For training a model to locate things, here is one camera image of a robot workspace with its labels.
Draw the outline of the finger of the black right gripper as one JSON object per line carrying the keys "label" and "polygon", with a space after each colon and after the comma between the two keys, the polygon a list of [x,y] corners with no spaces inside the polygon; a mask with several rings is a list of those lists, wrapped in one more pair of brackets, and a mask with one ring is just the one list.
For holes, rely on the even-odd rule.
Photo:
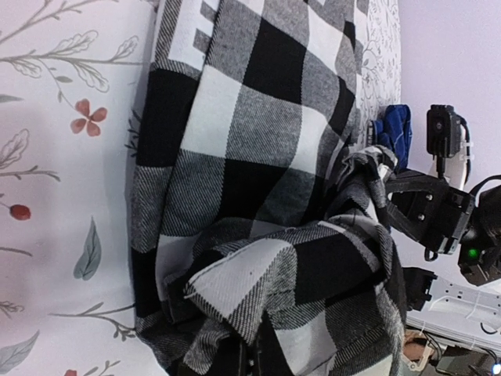
{"label": "finger of the black right gripper", "polygon": [[444,180],[415,170],[392,174],[385,183],[386,199],[391,202],[394,193],[418,193],[424,200],[441,202],[453,188]]}
{"label": "finger of the black right gripper", "polygon": [[425,195],[391,195],[387,200],[389,223],[409,239],[421,243],[431,220]]}

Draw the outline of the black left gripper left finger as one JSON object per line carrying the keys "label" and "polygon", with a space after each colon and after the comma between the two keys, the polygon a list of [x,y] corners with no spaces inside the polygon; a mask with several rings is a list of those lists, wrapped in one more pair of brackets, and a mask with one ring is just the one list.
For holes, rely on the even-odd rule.
{"label": "black left gripper left finger", "polygon": [[236,337],[198,338],[178,365],[177,375],[247,375],[247,346]]}

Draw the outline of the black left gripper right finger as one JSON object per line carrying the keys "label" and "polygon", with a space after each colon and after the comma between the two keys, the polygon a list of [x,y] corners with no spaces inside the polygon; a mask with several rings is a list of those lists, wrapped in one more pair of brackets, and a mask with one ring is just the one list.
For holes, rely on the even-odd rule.
{"label": "black left gripper right finger", "polygon": [[256,375],[293,376],[267,313],[263,313],[256,337]]}

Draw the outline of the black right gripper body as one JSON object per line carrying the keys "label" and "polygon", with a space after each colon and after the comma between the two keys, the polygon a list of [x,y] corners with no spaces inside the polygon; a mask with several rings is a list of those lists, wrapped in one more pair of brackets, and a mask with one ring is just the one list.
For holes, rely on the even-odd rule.
{"label": "black right gripper body", "polygon": [[451,255],[467,232],[475,207],[475,197],[448,187],[433,212],[421,244],[425,255]]}

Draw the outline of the black white checkered shirt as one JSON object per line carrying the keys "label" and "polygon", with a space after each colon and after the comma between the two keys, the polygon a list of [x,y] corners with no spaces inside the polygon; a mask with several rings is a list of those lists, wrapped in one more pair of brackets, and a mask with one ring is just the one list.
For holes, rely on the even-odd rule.
{"label": "black white checkered shirt", "polygon": [[406,301],[358,144],[367,1],[167,1],[131,196],[135,331],[161,368],[267,313],[294,375],[399,375]]}

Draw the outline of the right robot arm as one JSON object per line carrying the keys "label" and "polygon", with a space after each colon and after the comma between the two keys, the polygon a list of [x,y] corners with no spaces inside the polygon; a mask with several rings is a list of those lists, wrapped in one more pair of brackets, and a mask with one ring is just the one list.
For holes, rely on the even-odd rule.
{"label": "right robot arm", "polygon": [[469,191],[408,170],[387,183],[411,327],[491,355],[500,372],[500,177]]}

